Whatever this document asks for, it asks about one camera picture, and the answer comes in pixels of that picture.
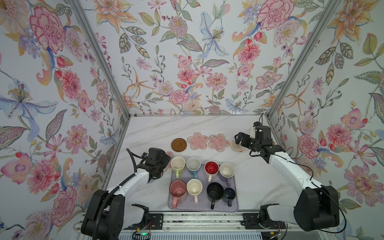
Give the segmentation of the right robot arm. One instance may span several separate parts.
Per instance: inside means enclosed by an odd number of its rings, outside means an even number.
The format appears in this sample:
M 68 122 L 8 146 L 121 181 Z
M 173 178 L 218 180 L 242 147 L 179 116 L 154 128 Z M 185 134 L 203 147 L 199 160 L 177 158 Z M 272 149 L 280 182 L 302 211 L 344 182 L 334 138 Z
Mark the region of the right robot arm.
M 303 231 L 329 232 L 345 215 L 339 205 L 338 192 L 314 178 L 314 171 L 295 163 L 286 150 L 273 143 L 270 127 L 255 122 L 251 135 L 239 132 L 235 142 L 250 150 L 252 157 L 261 157 L 275 168 L 298 194 L 294 206 L 269 204 L 260 207 L 258 223 L 268 227 L 283 222 L 299 226 Z

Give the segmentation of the pink flower coaster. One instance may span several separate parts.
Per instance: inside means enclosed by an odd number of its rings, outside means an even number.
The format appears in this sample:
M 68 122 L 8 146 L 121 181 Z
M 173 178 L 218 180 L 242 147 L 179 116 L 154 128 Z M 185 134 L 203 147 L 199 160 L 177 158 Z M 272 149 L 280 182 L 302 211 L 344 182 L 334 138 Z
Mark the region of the pink flower coaster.
M 166 154 L 167 154 L 168 156 L 170 156 L 171 159 L 170 159 L 169 163 L 167 164 L 167 166 L 164 168 L 164 173 L 167 172 L 169 169 L 172 168 L 172 167 L 171 167 L 171 161 L 172 161 L 172 159 L 173 159 L 173 157 L 174 157 L 174 153 L 171 152 L 171 151 L 166 152 Z
M 202 135 L 199 132 L 195 132 L 187 138 L 187 142 L 190 144 L 192 150 L 205 150 L 208 147 L 208 140 L 208 136 Z
M 226 139 L 225 135 L 210 135 L 208 141 L 208 147 L 214 149 L 217 152 L 223 152 L 225 148 L 230 146 L 230 142 Z

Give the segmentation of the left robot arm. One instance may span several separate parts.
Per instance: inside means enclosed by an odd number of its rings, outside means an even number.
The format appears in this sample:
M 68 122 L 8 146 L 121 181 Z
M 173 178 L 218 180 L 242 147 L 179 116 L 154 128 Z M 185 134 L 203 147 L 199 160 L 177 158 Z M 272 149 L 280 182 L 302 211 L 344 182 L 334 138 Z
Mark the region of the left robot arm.
M 80 231 L 93 240 L 117 240 L 123 229 L 134 227 L 139 231 L 151 223 L 148 207 L 131 204 L 126 208 L 126 204 L 138 189 L 163 176 L 172 157 L 158 148 L 140 156 L 128 148 L 126 151 L 134 172 L 113 188 L 97 190 L 90 200 Z

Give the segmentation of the white embroidered round coaster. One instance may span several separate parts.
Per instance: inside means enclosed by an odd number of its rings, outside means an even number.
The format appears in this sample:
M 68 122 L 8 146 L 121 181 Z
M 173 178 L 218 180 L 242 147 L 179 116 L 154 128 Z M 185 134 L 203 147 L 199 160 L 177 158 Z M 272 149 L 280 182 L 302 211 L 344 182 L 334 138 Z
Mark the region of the white embroidered round coaster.
M 231 148 L 232 151 L 234 151 L 236 153 L 242 153 L 242 152 L 244 152 L 246 150 L 245 147 L 236 144 L 235 140 L 230 142 L 230 148 Z

